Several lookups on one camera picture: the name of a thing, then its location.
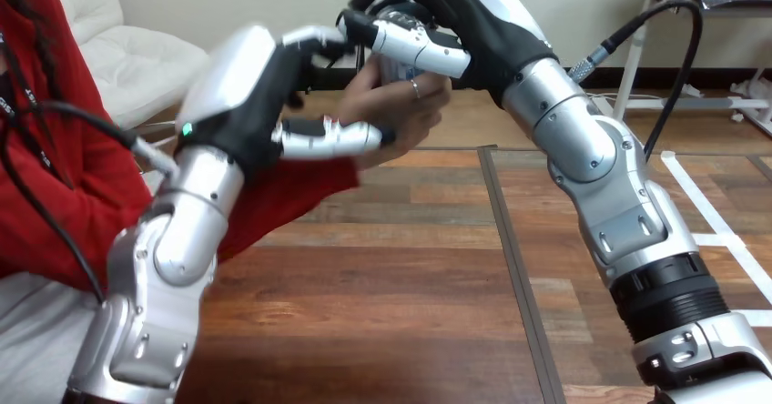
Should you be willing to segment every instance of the silver robotic arm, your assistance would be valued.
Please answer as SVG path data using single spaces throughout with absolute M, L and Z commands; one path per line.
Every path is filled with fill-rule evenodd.
M 457 49 L 367 15 L 352 0 L 349 39 L 423 70 L 488 90 L 548 156 L 573 201 L 584 242 L 635 343 L 654 403 L 762 403 L 772 363 L 744 316 L 729 311 L 669 195 L 648 179 L 641 143 L 601 116 L 566 74 L 518 0 L 412 0 L 451 28 Z
M 329 119 L 277 126 L 311 56 L 342 47 L 344 37 L 332 28 L 303 28 L 277 42 L 250 26 L 213 54 L 178 116 L 178 168 L 110 250 L 107 301 L 87 332 L 64 402 L 174 402 L 196 346 L 200 300 L 244 185 L 280 157 L 353 156 L 394 139 L 369 124 Z

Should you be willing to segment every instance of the red sleeve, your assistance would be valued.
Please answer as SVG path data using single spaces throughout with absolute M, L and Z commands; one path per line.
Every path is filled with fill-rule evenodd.
M 108 118 L 96 84 L 66 23 L 58 0 L 36 0 L 48 20 L 57 59 L 57 81 L 67 101 Z M 62 150 L 81 151 L 83 175 L 70 190 L 14 140 L 10 156 L 21 177 L 79 245 L 102 281 L 107 252 L 117 233 L 136 223 L 150 202 L 145 183 L 131 154 L 89 126 L 81 126 L 79 141 L 64 141 Z M 66 245 L 0 172 L 0 245 L 7 264 L 67 285 L 87 289 L 88 281 Z M 336 192 L 355 187 L 357 172 L 350 159 L 322 162 L 281 162 L 242 192 L 221 244 L 232 257 L 265 234 L 302 216 Z

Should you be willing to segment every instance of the white chair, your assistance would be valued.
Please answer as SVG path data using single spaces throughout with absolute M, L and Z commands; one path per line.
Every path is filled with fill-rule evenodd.
M 61 1 L 118 126 L 134 128 L 175 105 L 208 61 L 201 48 L 173 35 L 123 25 L 118 0 Z

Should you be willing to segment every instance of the ring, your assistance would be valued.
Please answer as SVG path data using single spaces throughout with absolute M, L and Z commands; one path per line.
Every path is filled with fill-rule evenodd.
M 415 90 L 415 98 L 421 99 L 421 92 L 418 91 L 418 83 L 416 83 L 414 79 L 411 79 L 411 83 L 412 83 L 412 89 Z

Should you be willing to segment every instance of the human hand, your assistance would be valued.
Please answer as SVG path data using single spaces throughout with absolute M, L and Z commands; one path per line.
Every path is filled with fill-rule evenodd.
M 377 56 L 368 60 L 346 87 L 338 108 L 337 119 L 343 125 L 368 122 L 396 132 L 394 143 L 356 157 L 360 170 L 402 157 L 418 146 L 440 123 L 439 110 L 451 100 L 450 78 L 437 74 L 424 73 L 414 79 L 418 94 L 410 81 L 381 86 L 380 61 Z

